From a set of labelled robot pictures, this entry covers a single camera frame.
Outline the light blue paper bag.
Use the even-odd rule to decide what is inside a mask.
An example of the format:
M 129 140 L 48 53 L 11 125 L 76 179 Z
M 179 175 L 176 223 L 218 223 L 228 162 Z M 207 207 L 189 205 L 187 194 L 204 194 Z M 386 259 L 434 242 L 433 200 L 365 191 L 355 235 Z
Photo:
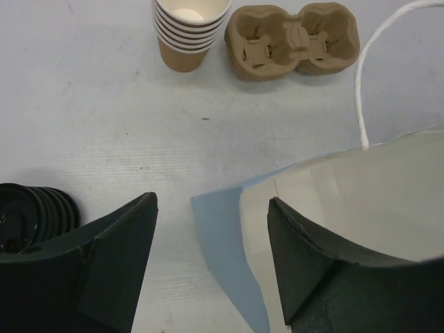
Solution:
M 284 322 L 268 235 L 272 198 L 379 253 L 412 262 L 443 259 L 443 129 L 371 146 L 361 102 L 364 61 L 360 55 L 355 74 L 359 148 L 191 200 L 207 267 L 254 332 L 293 332 Z

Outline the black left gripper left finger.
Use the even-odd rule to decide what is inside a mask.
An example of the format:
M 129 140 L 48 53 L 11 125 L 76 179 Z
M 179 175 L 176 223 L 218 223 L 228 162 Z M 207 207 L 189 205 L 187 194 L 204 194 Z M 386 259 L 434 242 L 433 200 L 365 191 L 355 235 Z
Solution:
M 157 195 L 18 254 L 1 255 L 2 332 L 129 332 L 155 232 Z

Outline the stack of brown paper cups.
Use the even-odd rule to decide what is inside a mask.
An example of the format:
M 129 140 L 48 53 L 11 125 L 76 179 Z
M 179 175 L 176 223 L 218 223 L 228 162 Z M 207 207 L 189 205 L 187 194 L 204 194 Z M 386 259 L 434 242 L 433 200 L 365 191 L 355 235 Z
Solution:
M 230 0 L 154 0 L 153 24 L 160 55 L 170 69 L 197 69 L 217 40 Z

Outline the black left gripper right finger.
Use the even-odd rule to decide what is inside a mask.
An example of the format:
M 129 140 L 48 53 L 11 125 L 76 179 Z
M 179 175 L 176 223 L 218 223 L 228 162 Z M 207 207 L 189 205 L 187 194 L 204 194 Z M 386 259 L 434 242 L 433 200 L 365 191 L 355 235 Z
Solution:
M 443 259 L 353 243 L 279 198 L 267 214 L 284 322 L 293 332 L 442 332 Z

